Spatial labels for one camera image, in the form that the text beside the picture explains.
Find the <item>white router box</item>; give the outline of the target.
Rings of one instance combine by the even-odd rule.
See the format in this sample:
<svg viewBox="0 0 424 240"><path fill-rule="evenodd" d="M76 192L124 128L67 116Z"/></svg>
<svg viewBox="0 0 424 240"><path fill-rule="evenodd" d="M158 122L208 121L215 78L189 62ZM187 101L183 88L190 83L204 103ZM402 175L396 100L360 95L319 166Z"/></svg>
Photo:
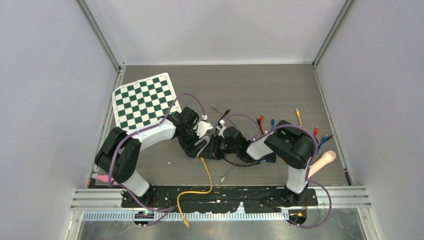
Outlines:
<svg viewBox="0 0 424 240"><path fill-rule="evenodd" d="M196 157L198 157L201 154L201 152L207 147L209 142L210 142L210 137L204 136L194 144L196 148Z"/></svg>

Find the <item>black network switch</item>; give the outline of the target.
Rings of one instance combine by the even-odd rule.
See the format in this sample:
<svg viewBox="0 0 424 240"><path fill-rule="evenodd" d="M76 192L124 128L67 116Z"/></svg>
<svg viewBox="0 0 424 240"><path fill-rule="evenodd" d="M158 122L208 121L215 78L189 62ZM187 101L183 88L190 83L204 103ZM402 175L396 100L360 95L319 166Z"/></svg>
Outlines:
<svg viewBox="0 0 424 240"><path fill-rule="evenodd" d="M275 153L270 153L265 155L264 157L261 158L260 160L261 163L275 163L276 162L276 154Z"/></svg>

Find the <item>green white chessboard mat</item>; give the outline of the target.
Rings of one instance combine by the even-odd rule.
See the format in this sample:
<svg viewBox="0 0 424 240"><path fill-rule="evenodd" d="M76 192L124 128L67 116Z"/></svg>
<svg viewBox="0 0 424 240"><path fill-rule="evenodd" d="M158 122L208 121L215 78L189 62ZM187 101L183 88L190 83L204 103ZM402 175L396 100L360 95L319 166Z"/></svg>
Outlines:
<svg viewBox="0 0 424 240"><path fill-rule="evenodd" d="M167 72L121 85L112 92L115 125L128 131L154 124L176 97Z"/></svg>

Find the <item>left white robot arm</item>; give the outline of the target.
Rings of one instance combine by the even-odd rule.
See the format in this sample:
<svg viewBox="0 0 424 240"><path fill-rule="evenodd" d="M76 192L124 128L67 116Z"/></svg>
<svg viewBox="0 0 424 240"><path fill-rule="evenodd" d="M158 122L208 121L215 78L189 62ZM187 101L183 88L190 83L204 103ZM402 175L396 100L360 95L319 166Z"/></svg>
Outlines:
<svg viewBox="0 0 424 240"><path fill-rule="evenodd" d="M94 163L111 174L113 181L130 190L136 203L148 207L154 197L149 190L151 185L136 170L140 152L176 138L186 155L196 158L210 142L208 133L213 128L206 115L199 116L186 106L181 112L170 113L141 129L126 131L113 128L96 154Z"/></svg>

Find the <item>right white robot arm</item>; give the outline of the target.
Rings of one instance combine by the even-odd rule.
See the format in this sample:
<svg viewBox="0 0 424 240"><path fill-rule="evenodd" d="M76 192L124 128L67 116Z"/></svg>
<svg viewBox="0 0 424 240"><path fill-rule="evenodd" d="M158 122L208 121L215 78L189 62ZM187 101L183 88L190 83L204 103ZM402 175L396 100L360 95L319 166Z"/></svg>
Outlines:
<svg viewBox="0 0 424 240"><path fill-rule="evenodd" d="M219 132L199 156L222 160L235 154L246 163L255 163L267 155L275 155L288 165L288 177L282 201L288 206L301 204L306 199L311 161L318 149L317 139L300 126L281 120L275 128L258 139L248 140L234 126L219 127Z"/></svg>

